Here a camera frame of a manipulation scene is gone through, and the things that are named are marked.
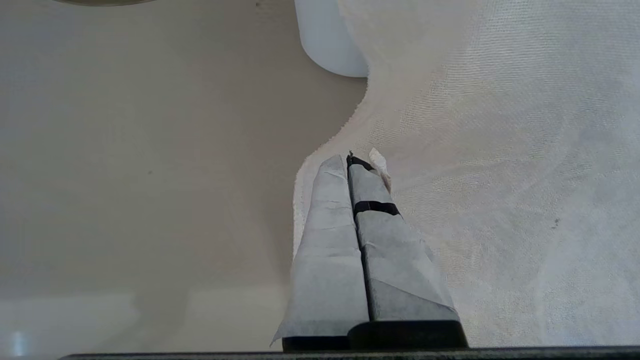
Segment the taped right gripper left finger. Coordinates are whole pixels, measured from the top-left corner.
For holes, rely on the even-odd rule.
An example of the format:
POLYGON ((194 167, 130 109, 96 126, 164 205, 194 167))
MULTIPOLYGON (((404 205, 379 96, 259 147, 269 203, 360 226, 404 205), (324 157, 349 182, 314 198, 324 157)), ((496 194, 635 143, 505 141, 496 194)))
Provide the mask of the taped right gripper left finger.
POLYGON ((343 158, 318 167, 295 253, 291 294, 274 335, 285 351, 343 351, 370 321, 362 255, 343 158))

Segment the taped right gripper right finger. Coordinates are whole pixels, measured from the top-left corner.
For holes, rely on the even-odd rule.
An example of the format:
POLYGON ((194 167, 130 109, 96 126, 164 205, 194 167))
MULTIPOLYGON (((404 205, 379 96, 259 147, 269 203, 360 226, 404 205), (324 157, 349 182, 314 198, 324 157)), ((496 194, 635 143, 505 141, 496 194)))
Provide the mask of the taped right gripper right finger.
POLYGON ((468 341, 444 274, 405 221, 382 175, 350 153, 347 179, 369 319, 353 349, 464 349, 468 341))

